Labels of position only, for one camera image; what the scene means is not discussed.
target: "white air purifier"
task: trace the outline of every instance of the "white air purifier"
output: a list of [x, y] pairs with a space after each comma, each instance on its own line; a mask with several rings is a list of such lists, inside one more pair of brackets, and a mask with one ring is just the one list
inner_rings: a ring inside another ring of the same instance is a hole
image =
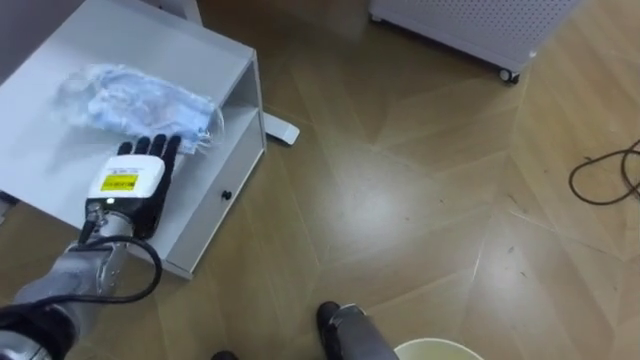
[[372, 0], [385, 20], [498, 65], [517, 84], [520, 72], [580, 0]]

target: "bucket rim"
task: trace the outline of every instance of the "bucket rim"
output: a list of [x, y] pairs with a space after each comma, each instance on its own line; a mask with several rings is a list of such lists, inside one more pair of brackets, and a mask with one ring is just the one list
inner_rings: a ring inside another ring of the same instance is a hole
[[409, 346], [411, 344], [414, 343], [419, 343], [419, 342], [440, 342], [440, 343], [445, 343], [448, 345], [453, 345], [459, 349], [462, 350], [466, 350], [468, 351], [471, 355], [475, 356], [476, 358], [478, 358], [478, 360], [484, 360], [482, 358], [482, 356], [478, 355], [475, 351], [469, 349], [468, 347], [462, 345], [462, 344], [458, 344], [457, 342], [453, 342], [451, 340], [445, 340], [445, 339], [438, 339], [438, 338], [420, 338], [420, 339], [413, 339], [413, 340], [409, 340], [403, 344], [400, 344], [398, 346], [395, 347], [395, 349], [393, 349], [394, 352], [400, 350], [401, 348], [405, 347], [405, 346]]

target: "yellow label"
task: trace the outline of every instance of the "yellow label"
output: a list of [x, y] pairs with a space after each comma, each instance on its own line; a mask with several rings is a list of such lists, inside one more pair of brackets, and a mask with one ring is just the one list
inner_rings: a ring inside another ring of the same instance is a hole
[[107, 175], [100, 191], [132, 191], [138, 181], [138, 175]]

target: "black cable on floor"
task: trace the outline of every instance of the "black cable on floor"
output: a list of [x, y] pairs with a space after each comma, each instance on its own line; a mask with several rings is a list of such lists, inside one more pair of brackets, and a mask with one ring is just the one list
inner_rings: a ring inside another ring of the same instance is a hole
[[[631, 179], [629, 178], [629, 174], [627, 172], [627, 161], [629, 159], [629, 155], [640, 155], [640, 151], [636, 150], [636, 148], [640, 145], [640, 140], [636, 141], [635, 143], [633, 143], [633, 145], [631, 145], [629, 148], [624, 149], [624, 150], [618, 150], [618, 151], [614, 151], [605, 155], [602, 155], [600, 157], [597, 157], [595, 159], [589, 159], [588, 161], [576, 166], [572, 171], [571, 174], [569, 174], [569, 188], [571, 189], [571, 192], [580, 200], [591, 204], [591, 205], [598, 205], [598, 206], [606, 206], [606, 205], [613, 205], [613, 204], [617, 204], [622, 200], [625, 200], [626, 198], [628, 198], [629, 196], [635, 195], [636, 198], [638, 198], [640, 200], [640, 182], [637, 182], [636, 184], [633, 184]], [[581, 170], [585, 169], [588, 166], [591, 165], [595, 165], [601, 161], [604, 161], [610, 157], [614, 157], [614, 156], [618, 156], [618, 155], [622, 155], [622, 159], [620, 160], [620, 176], [622, 177], [622, 181], [624, 182], [624, 185], [627, 187], [627, 189], [629, 189], [626, 193], [618, 196], [615, 199], [611, 199], [611, 200], [593, 200], [593, 199], [589, 199], [586, 196], [582, 195], [578, 189], [576, 189], [576, 186], [574, 184], [574, 179], [576, 177], [576, 174], [578, 174]]]

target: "transparent plastic bag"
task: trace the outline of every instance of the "transparent plastic bag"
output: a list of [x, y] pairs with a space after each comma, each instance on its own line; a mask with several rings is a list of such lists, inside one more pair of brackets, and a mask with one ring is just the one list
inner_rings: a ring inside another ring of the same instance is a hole
[[185, 154], [224, 139], [222, 112], [211, 99], [124, 65], [91, 65], [70, 74], [58, 88], [52, 116], [136, 137], [178, 134]]

